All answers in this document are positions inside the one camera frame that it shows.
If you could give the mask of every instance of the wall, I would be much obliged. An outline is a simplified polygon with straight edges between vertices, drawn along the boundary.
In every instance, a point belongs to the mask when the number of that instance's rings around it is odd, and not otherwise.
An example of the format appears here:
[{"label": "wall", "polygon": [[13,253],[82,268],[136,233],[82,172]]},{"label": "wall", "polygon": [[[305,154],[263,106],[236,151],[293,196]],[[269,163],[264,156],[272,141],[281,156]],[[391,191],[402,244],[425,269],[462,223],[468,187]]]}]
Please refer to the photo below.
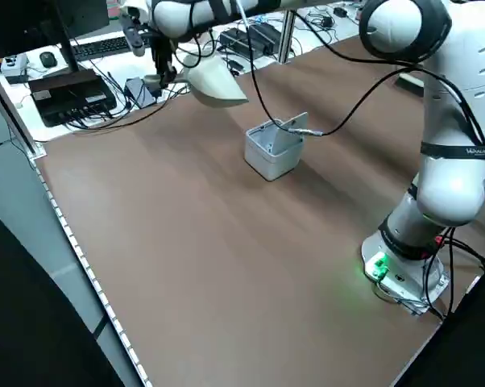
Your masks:
[{"label": "wall", "polygon": [[[0,115],[0,143],[10,138]],[[10,143],[0,146],[0,219],[62,289],[90,329],[103,308],[70,248],[36,173]],[[99,336],[103,351],[126,386],[141,385],[110,322]]]}]

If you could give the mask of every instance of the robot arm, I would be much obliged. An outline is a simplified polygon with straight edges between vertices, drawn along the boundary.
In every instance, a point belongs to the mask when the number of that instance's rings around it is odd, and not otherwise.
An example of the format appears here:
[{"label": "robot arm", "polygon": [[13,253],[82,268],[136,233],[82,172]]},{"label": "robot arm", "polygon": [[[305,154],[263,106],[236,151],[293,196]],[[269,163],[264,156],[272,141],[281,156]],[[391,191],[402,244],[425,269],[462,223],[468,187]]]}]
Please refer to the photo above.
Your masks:
[{"label": "robot arm", "polygon": [[[240,1],[247,16],[331,2]],[[234,0],[124,0],[122,10],[131,23],[147,24],[159,35],[152,45],[159,74],[172,68],[171,40],[186,41],[240,17]],[[378,58],[424,61],[425,69],[451,80],[485,135],[485,1],[368,0],[359,35]],[[485,146],[471,138],[454,96],[426,78],[424,108],[420,172],[361,250],[366,274],[416,313],[427,310],[427,298],[439,297],[449,282],[439,259],[425,265],[430,245],[445,227],[473,220],[485,202]]]},{"label": "robot arm", "polygon": [[[247,16],[286,9],[319,6],[337,0],[241,0]],[[137,15],[162,35],[178,41],[209,28],[239,20],[235,0],[124,0],[121,11]]]}]

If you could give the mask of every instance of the computer mouse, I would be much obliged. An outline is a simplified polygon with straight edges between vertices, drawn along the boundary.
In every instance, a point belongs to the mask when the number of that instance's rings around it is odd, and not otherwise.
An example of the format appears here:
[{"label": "computer mouse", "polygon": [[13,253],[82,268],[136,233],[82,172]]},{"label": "computer mouse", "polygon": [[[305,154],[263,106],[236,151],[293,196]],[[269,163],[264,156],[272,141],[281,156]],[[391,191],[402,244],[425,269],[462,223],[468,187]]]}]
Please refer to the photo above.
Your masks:
[{"label": "computer mouse", "polygon": [[46,69],[50,69],[51,67],[56,66],[56,58],[55,54],[52,52],[42,52],[40,54],[40,61],[42,62],[42,66],[45,67]]}]

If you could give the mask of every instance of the brown table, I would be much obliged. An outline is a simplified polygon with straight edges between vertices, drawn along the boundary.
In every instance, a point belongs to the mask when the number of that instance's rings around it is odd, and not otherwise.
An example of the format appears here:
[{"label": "brown table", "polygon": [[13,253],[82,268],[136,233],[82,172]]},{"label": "brown table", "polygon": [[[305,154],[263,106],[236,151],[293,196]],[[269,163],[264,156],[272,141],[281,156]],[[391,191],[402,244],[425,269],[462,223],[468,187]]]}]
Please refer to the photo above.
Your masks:
[{"label": "brown table", "polygon": [[[356,40],[338,49],[364,55]],[[277,117],[307,110],[329,130],[390,69],[318,50],[258,79]],[[243,159],[266,116],[239,81],[245,106],[180,97],[133,127],[47,144],[40,168],[155,385],[388,385],[437,320],[379,300],[359,248],[416,173],[422,102],[379,88],[266,182]],[[485,211],[458,236],[485,254]],[[458,256],[457,294],[476,273]]]}]

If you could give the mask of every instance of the cable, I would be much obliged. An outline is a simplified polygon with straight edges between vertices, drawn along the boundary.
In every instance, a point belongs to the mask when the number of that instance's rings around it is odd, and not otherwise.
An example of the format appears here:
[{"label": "cable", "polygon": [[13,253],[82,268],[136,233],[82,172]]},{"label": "cable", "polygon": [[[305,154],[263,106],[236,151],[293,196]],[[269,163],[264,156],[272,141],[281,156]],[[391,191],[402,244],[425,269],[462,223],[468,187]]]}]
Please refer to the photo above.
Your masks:
[{"label": "cable", "polygon": [[450,235],[449,235],[450,302],[449,302],[449,309],[446,312],[446,317],[448,317],[452,313],[452,309],[454,308],[454,233],[455,233],[455,227],[452,227],[452,229],[450,229]]},{"label": "cable", "polygon": [[[209,58],[209,57],[211,57],[215,53],[215,51],[216,51],[215,43],[218,41],[218,40],[216,40],[213,37],[212,28],[209,28],[209,35],[210,35],[210,41],[207,42],[207,43],[205,43],[205,44],[203,44],[203,48],[199,48],[198,53],[190,52],[190,51],[188,51],[185,48],[182,48],[180,46],[176,46],[176,49],[178,49],[180,51],[183,51],[183,52],[186,52],[189,55],[192,55],[192,56],[195,56],[195,57]],[[207,44],[212,44],[212,52],[210,54],[208,54],[208,55],[203,55],[202,52],[205,51],[205,47],[207,47]]]},{"label": "cable", "polygon": [[356,22],[356,21],[355,21],[355,20],[353,20],[353,19],[352,19],[350,16],[348,16],[348,15],[347,15],[347,16],[346,16],[346,18],[347,18],[348,20],[350,20],[350,21],[351,21],[353,24],[355,24],[356,26],[358,26],[358,25],[359,25],[359,22]]},{"label": "cable", "polygon": [[303,55],[304,54],[304,48],[302,47],[300,41],[295,36],[291,36],[291,38],[293,38],[298,43],[298,45],[300,46],[300,55]]},{"label": "cable", "polygon": [[[189,10],[189,30],[190,31],[194,31],[194,23],[193,23],[193,12],[194,12],[194,6],[196,5],[195,2],[192,2],[191,3],[191,8]],[[178,58],[178,55],[176,54],[175,52],[175,58],[176,60],[178,61],[178,63],[180,63],[182,66],[184,66],[186,69],[194,69],[195,67],[199,66],[200,65],[200,62],[201,62],[201,58],[203,57],[202,54],[201,54],[201,45],[200,45],[200,41],[198,40],[198,38],[196,37],[196,35],[193,36],[193,39],[194,39],[194,42],[196,43],[197,45],[197,50],[198,50],[198,54],[197,54],[197,61],[195,64],[193,64],[192,66],[189,66],[185,63],[183,63],[179,58]]]},{"label": "cable", "polygon": [[49,71],[48,69],[47,70],[38,70],[34,67],[29,67],[29,66],[27,66],[26,69],[36,71],[39,74],[45,74],[47,71]]},{"label": "cable", "polygon": [[[143,90],[144,90],[144,85],[141,85],[139,95],[137,95],[137,98],[135,99],[136,101],[139,100],[139,97],[142,94]],[[107,123],[106,125],[103,125],[101,127],[87,127],[84,123],[80,123],[83,126],[81,129],[91,130],[91,131],[100,131],[100,130],[103,130],[103,129],[111,129],[112,125],[114,125],[115,123],[118,123],[121,119],[124,119],[126,116],[128,116],[128,114],[131,113],[131,111],[133,110],[134,106],[135,105],[132,105],[131,108],[125,114],[117,117],[116,119],[112,120],[111,122]]]},{"label": "cable", "polygon": [[145,116],[141,117],[140,119],[136,119],[135,121],[131,121],[130,123],[124,123],[123,125],[117,125],[116,127],[110,127],[110,129],[119,129],[119,128],[121,128],[121,127],[129,127],[130,125],[134,125],[134,124],[136,124],[136,123],[140,123],[140,122],[141,122],[141,121],[143,121],[144,119],[147,119],[147,118],[151,117],[152,115],[154,115],[154,114],[158,113],[158,112],[159,112],[159,111],[161,111],[163,108],[165,108],[165,107],[166,107],[166,105],[168,104],[168,102],[169,102],[170,100],[172,100],[173,98],[175,98],[177,95],[179,95],[179,94],[180,94],[181,90],[184,90],[184,89],[186,89],[186,88],[187,88],[187,86],[182,87],[180,90],[178,90],[178,91],[175,93],[175,95],[174,95],[174,96],[172,96],[172,97],[171,97],[171,96],[170,96],[170,97],[168,97],[168,99],[166,99],[166,100],[165,100],[165,102],[162,104],[162,106],[160,106],[159,108],[157,108],[157,109],[153,110],[151,113],[146,114]]},{"label": "cable", "polygon": [[459,248],[459,249],[463,250],[464,252],[467,252],[468,254],[473,256],[474,258],[476,258],[481,263],[481,268],[483,270],[485,270],[485,257],[484,256],[480,255],[476,250],[471,248],[468,244],[462,242],[461,240],[459,240],[455,237],[454,237],[452,244],[454,245],[454,247]]},{"label": "cable", "polygon": [[[74,43],[76,44],[76,46],[80,47],[80,44],[78,43],[78,41],[76,40],[76,38],[73,38],[73,40],[74,40]],[[117,98],[117,100],[119,102],[121,102],[121,104],[123,104],[123,102],[121,101],[121,99],[118,96],[118,91],[124,97],[124,106],[123,106],[123,108],[120,111],[118,111],[116,113],[113,113],[112,115],[121,114],[124,110],[128,109],[128,107],[127,107],[127,105],[128,105],[128,98],[124,94],[124,91],[122,90],[122,87],[116,82],[116,80],[114,79],[114,77],[112,77],[112,74],[110,72],[108,72],[109,76],[106,76],[105,73],[102,72],[102,70],[100,68],[98,68],[96,66],[96,64],[94,62],[92,62],[91,59],[89,59],[89,62],[96,69],[96,71],[100,74],[100,76],[102,77],[102,79],[106,83],[110,84],[110,86],[112,86],[114,88],[115,97]]]},{"label": "cable", "polygon": [[[10,135],[10,141],[9,141],[10,144],[12,144],[15,148],[17,148],[19,150],[19,152],[21,152],[24,155],[24,157],[26,157],[27,163],[29,164],[31,170],[34,171],[35,170],[35,166],[31,162],[31,160],[30,160],[29,156],[27,155],[27,153],[20,146],[18,146],[15,143],[15,138],[14,138],[13,134],[11,133],[10,127],[8,127],[8,134]],[[3,145],[3,144],[5,144],[5,143],[6,143],[6,141],[3,141],[2,143],[0,143],[0,146]]]},{"label": "cable", "polygon": [[395,302],[410,302],[412,304],[418,304],[420,306],[429,306],[429,304],[427,304],[427,302],[423,302],[423,301],[419,301],[419,300],[411,300],[409,298],[402,298],[402,297],[396,297],[396,296],[392,296],[387,289],[385,289],[383,286],[382,286],[382,281],[377,281],[375,283],[377,285],[377,288],[379,288],[379,290],[386,296],[388,296],[389,298],[391,298],[393,301]]},{"label": "cable", "polygon": [[425,270],[425,275],[424,275],[424,281],[423,281],[423,288],[424,288],[424,291],[425,291],[425,297],[427,298],[427,303],[429,304],[429,308],[431,309],[432,312],[434,312],[436,314],[436,316],[438,316],[440,318],[440,320],[444,320],[445,317],[443,316],[443,314],[437,310],[433,303],[430,301],[430,297],[429,297],[429,274],[430,274],[430,269],[433,267],[433,264],[434,264],[434,261],[436,260],[436,256],[437,254],[439,253],[439,251],[441,250],[441,247],[443,246],[443,243],[444,243],[444,240],[445,238],[447,237],[447,235],[450,233],[450,229],[446,229],[446,231],[443,233],[443,236],[439,242],[439,244],[437,245],[437,249],[436,251],[432,254],[432,256],[429,258],[429,265],[427,266],[427,269]]},{"label": "cable", "polygon": [[253,86],[255,87],[255,92],[257,93],[257,97],[259,97],[260,105],[262,106],[264,112],[268,116],[268,118],[271,120],[271,122],[278,127],[279,129],[283,131],[288,131],[287,129],[283,128],[278,122],[272,117],[272,115],[269,113],[269,110],[266,107],[266,104],[264,103],[264,100],[262,98],[262,94],[260,93],[259,89],[259,84],[257,82],[257,78],[255,76],[255,69],[254,69],[254,57],[253,57],[253,47],[251,46],[251,34],[250,34],[250,25],[248,23],[248,19],[246,17],[246,12],[244,11],[243,6],[241,5],[240,0],[235,0],[237,3],[237,6],[239,8],[239,12],[242,17],[242,22],[244,23],[244,27],[246,28],[247,32],[247,40],[248,40],[248,51],[250,54],[250,71],[251,71],[251,79],[253,80]]},{"label": "cable", "polygon": [[406,62],[404,60],[372,60],[372,59],[360,59],[360,58],[352,58],[350,56],[347,56],[345,54],[342,54],[335,50],[334,48],[330,47],[323,39],[322,37],[317,33],[317,31],[312,28],[310,23],[301,15],[299,15],[297,12],[293,11],[293,14],[296,15],[302,22],[307,25],[307,27],[316,35],[316,37],[320,40],[320,42],[328,48],[334,55],[344,59],[348,60],[350,62],[355,62],[355,63],[368,63],[368,64],[380,64],[380,65],[396,65],[396,66],[402,66],[405,67],[406,73],[410,73],[412,71],[419,71],[421,73],[425,73],[427,75],[430,75],[431,77],[434,77],[438,81],[440,81],[450,92],[452,97],[455,99],[456,103],[459,104],[460,108],[462,109],[462,112],[465,116],[465,120],[468,123],[470,127],[470,133],[475,134],[475,138],[471,139],[472,142],[476,145],[485,145],[485,135],[483,133],[483,129],[481,128],[479,121],[475,117],[474,112],[470,108],[470,105],[464,98],[464,95],[462,94],[461,90],[451,81],[446,79],[445,77],[433,73],[432,71],[429,71],[427,69],[424,69],[418,64],[413,64],[410,62]]}]

